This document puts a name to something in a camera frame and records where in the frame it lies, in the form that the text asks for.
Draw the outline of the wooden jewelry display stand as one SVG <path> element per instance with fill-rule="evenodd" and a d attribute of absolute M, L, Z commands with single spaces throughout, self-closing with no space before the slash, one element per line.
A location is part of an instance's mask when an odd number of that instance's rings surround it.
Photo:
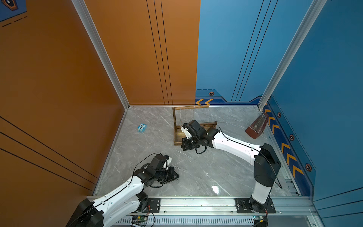
<path fill-rule="evenodd" d="M 190 138 L 195 135 L 201 136 L 205 131 L 208 131 L 210 128 L 216 129 L 217 121 L 208 122 L 208 123 L 198 123 L 196 120 L 191 120 L 187 123 L 182 124 L 182 119 L 180 118 L 180 124 L 177 124 L 176 120 L 176 112 L 179 110 L 180 115 L 182 110 L 192 109 L 202 109 L 209 108 L 209 106 L 185 106 L 185 107 L 172 107 L 173 110 L 173 120 L 174 120 L 174 145 L 180 146 L 182 145 L 182 141 L 184 138 Z"/>

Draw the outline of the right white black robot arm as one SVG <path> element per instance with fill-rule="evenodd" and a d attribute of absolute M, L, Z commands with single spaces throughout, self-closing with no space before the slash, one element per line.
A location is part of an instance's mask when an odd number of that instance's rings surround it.
<path fill-rule="evenodd" d="M 268 208 L 272 205 L 270 192 L 274 184 L 277 183 L 278 186 L 281 186 L 278 182 L 281 163 L 271 145 L 265 143 L 260 146 L 239 141 L 227 137 L 221 130 L 214 128 L 205 130 L 201 127 L 194 130 L 185 125 L 181 131 L 185 134 L 181 144 L 184 151 L 197 151 L 198 148 L 204 147 L 205 152 L 207 148 L 216 148 L 250 163 L 254 168 L 255 186 L 248 204 L 255 213 L 267 213 Z"/>

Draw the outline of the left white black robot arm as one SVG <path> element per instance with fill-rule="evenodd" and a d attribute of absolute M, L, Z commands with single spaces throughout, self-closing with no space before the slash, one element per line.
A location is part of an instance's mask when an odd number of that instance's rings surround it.
<path fill-rule="evenodd" d="M 170 166 L 172 158 L 154 153 L 150 163 L 134 169 L 132 176 L 110 193 L 95 200 L 79 203 L 67 227 L 110 227 L 135 211 L 147 211 L 147 187 L 160 188 L 179 178 Z"/>

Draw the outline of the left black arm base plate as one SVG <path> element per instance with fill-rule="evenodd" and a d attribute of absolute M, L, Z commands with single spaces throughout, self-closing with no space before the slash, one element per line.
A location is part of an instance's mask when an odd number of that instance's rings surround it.
<path fill-rule="evenodd" d="M 125 203 L 124 208 L 127 213 L 148 213 L 151 211 L 152 213 L 159 213 L 161 206 L 161 198 L 151 197 L 147 200 L 139 201 L 138 198 L 132 199 L 130 202 Z"/>

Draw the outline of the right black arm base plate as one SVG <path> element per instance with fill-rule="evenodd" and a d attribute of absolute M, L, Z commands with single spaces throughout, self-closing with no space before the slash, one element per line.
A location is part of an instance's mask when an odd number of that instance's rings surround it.
<path fill-rule="evenodd" d="M 275 214 L 276 209 L 271 198 L 267 198 L 264 204 L 260 204 L 253 198 L 235 198 L 235 206 L 238 213 L 266 213 Z"/>

